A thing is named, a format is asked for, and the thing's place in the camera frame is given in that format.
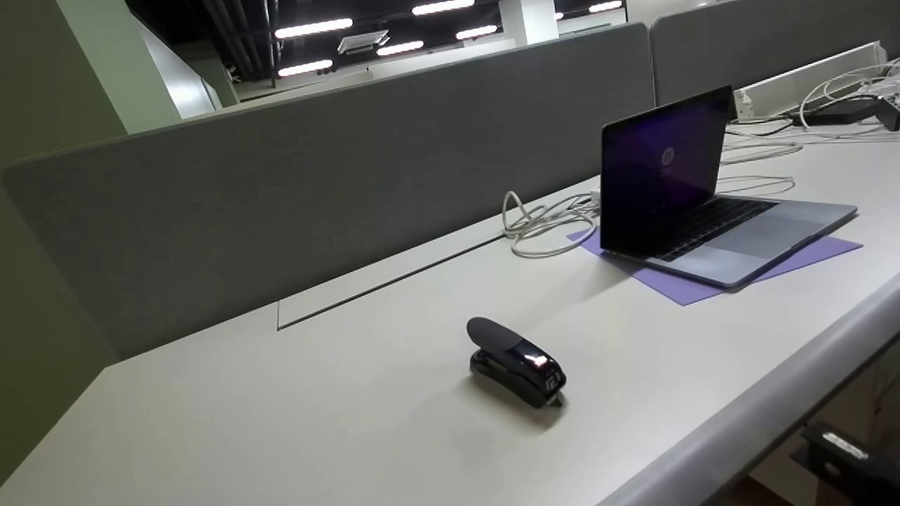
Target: black stapler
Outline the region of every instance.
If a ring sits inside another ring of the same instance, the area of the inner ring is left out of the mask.
[[[485,317],[471,317],[466,332],[477,345],[470,360],[476,374],[499,383],[530,407],[553,405],[559,388],[564,385],[564,374],[551,355]]]

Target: purple mouse pad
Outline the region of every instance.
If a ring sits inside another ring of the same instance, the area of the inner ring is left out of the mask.
[[[581,241],[581,246],[591,249],[594,256],[601,256],[599,234],[594,234],[588,241]],[[836,259],[836,256],[844,256],[858,246],[862,246],[862,245],[824,235],[824,239],[802,246],[798,253],[786,256],[782,265],[769,267],[767,273],[761,273],[753,283],[802,270],[802,267],[810,267],[810,265],[817,265],[817,262],[827,262],[827,259]],[[640,283],[647,283],[650,288],[660,293],[663,298],[670,298],[681,305],[689,305],[689,303],[698,303],[698,301],[706,301],[706,298],[713,298],[722,293],[716,286],[678,277],[678,274],[650,270],[650,267],[640,267],[632,274]]]

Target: gray partition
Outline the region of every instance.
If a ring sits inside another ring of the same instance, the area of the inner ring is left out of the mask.
[[[183,124],[6,172],[117,357],[595,173],[651,107],[643,26]]]
[[[733,0],[663,16],[650,30],[658,100],[751,85],[881,40],[900,54],[897,0]]]

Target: laptop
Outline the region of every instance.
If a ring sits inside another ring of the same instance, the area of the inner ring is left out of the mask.
[[[601,128],[601,246],[740,288],[854,217],[854,204],[716,197],[730,86]]]

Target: desk surface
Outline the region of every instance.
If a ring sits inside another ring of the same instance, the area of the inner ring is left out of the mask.
[[[854,201],[836,235],[862,246],[698,305],[491,241],[280,332],[277,305],[206,329],[107,367],[0,504],[694,504],[900,329],[895,161],[851,140],[727,168]],[[470,376],[471,314],[564,366],[561,411]]]

